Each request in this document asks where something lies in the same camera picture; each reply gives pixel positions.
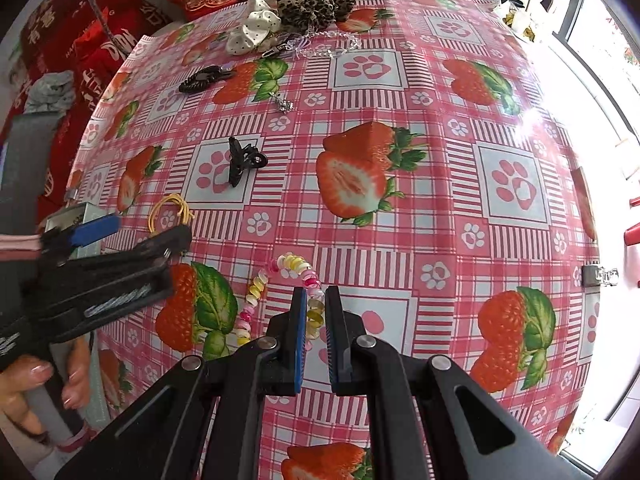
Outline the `left hand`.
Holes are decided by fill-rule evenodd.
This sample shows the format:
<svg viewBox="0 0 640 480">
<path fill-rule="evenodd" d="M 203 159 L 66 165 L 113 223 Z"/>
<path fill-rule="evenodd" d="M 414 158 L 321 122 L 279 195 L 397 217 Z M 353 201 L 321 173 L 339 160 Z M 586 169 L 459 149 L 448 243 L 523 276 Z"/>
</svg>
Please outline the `left hand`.
<svg viewBox="0 0 640 480">
<path fill-rule="evenodd" d="M 70 346 L 66 361 L 66 383 L 60 394 L 62 407 L 79 410 L 89 404 L 91 352 L 84 336 L 78 337 Z M 28 434 L 44 431 L 38 415 L 32 410 L 27 393 L 46 391 L 47 382 L 55 376 L 55 366 L 50 362 L 25 354 L 17 358 L 1 373 L 1 411 L 18 428 Z"/>
</svg>

